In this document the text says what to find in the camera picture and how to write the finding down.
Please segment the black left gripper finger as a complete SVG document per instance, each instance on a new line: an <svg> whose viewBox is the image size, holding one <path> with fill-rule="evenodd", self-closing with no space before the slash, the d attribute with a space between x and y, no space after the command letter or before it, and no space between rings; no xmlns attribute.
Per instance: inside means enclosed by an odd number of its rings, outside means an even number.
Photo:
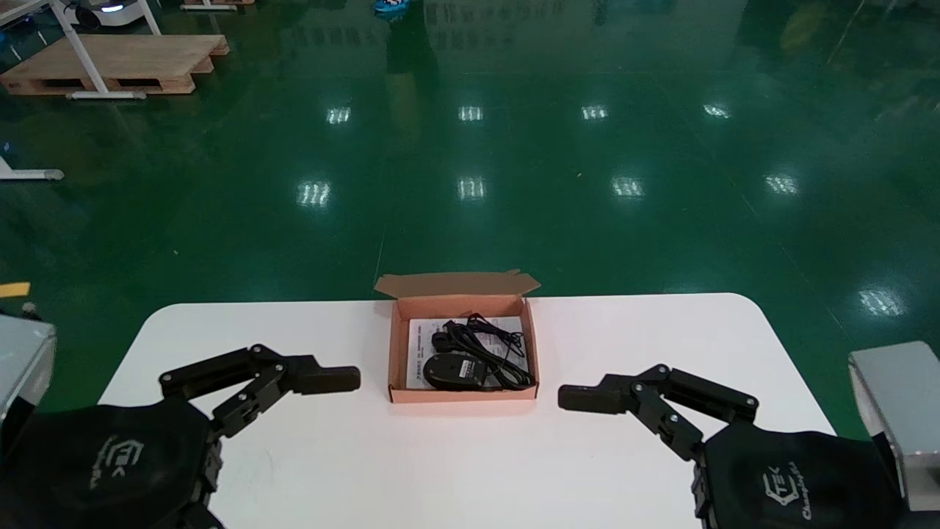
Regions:
<svg viewBox="0 0 940 529"><path fill-rule="evenodd" d="M355 366L322 366L312 355L282 356L256 344L165 372L160 385L165 398L185 400L241 385L235 395L216 406L209 421L215 436L232 438L287 394L356 391L361 372Z"/></svg>

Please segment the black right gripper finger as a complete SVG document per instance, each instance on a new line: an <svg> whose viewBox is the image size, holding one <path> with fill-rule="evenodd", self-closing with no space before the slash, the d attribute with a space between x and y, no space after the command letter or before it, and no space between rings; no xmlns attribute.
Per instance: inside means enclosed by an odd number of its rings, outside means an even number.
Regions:
<svg viewBox="0 0 940 529"><path fill-rule="evenodd" d="M658 364L638 375L607 374L593 387L566 384L557 401L565 411L631 414L681 460L704 447L701 429L675 410L685 406L712 419L752 424L759 399L701 376Z"/></svg>

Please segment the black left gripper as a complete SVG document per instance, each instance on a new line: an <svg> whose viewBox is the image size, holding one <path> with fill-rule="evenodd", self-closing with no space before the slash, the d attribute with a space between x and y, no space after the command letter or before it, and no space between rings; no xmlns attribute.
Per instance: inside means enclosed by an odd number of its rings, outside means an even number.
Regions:
<svg viewBox="0 0 940 529"><path fill-rule="evenodd" d="M220 448L185 400L37 413L2 452L2 526L225 529Z"/></svg>

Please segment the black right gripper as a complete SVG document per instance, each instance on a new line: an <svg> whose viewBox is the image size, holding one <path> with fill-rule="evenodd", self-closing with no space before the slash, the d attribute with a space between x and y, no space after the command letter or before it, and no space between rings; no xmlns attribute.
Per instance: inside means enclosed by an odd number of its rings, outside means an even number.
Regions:
<svg viewBox="0 0 940 529"><path fill-rule="evenodd" d="M705 528L891 528L903 512L872 442L749 424L705 442L694 500Z"/></svg>

